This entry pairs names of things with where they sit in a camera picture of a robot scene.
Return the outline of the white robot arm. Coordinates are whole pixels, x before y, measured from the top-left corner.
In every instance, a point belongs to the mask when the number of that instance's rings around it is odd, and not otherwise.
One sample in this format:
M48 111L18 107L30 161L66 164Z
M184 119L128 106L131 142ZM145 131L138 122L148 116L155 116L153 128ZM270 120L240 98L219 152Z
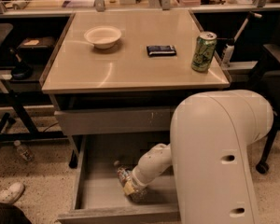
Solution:
M174 168L182 224L259 224L247 147L273 126L273 110L247 90L191 95L175 109L170 144L143 155L125 184L144 189Z

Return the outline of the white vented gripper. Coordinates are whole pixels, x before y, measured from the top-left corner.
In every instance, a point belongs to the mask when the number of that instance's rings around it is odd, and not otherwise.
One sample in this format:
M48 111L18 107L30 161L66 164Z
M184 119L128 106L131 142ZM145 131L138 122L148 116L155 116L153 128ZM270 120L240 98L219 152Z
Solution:
M153 177L150 176L148 172L143 171L138 166L136 166L132 170L132 180L138 188L144 189L149 183L152 182ZM127 181L123 187L123 191L127 196L135 193L133 183L131 181Z

